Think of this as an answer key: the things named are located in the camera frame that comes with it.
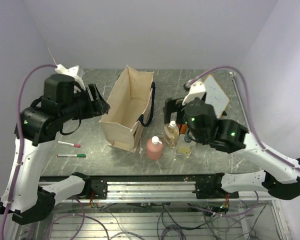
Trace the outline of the clear bottle with white cap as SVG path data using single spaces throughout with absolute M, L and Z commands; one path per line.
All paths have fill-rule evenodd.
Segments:
M 164 126 L 163 138 L 165 143 L 170 148 L 174 148 L 177 145 L 179 138 L 179 128 L 174 120 L 170 121 L 169 124 L 166 124 Z

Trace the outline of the amber bottle with black cap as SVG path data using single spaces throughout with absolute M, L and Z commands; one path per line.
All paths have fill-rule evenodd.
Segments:
M 181 134 L 178 137 L 177 144 L 175 146 L 175 154 L 185 157 L 189 157 L 196 146 L 196 142 L 189 139 L 185 134 Z

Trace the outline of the beige canvas tote bag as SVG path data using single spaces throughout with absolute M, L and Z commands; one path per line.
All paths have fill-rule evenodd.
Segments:
M 99 121 L 109 146 L 136 151 L 144 127 L 154 116 L 155 92 L 153 72 L 126 66 L 107 99 L 110 110 Z

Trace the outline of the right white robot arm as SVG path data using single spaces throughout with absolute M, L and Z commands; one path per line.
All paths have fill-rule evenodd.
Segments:
M 164 123 L 176 113 L 177 124 L 188 127 L 187 137 L 216 151 L 242 155 L 260 168 L 250 173 L 217 173 L 210 186 L 216 198 L 226 193 L 256 191 L 267 192 L 280 200 L 300 196 L 300 158 L 287 157 L 257 141 L 257 137 L 244 125 L 232 119 L 219 119 L 214 107 L 203 99 L 183 104 L 182 98 L 168 98 L 163 107 Z

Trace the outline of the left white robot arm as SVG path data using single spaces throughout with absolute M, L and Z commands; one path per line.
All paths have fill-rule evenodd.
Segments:
M 55 74 L 44 81 L 43 95 L 17 111 L 15 155 L 0 198 L 0 214 L 11 214 L 20 225 L 46 219 L 65 199 L 86 199 L 92 193 L 91 178 L 80 172 L 54 184 L 39 185 L 46 155 L 56 135 L 63 134 L 64 124 L 102 116 L 110 110 L 97 87 L 84 84 L 79 66 L 65 68 L 58 64 L 54 69 Z

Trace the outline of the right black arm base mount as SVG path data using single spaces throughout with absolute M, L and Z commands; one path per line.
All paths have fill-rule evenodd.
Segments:
M 195 194 L 197 200 L 225 199 L 226 196 L 229 196 L 230 199 L 239 198 L 239 193 L 237 191 L 228 193 L 210 182 L 196 182 L 192 193 Z

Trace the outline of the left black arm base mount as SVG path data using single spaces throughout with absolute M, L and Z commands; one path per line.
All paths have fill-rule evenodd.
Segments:
M 105 200 L 108 194 L 108 184 L 101 178 L 90 177 L 84 174 L 71 175 L 78 183 L 70 184 L 70 197 L 94 198 Z

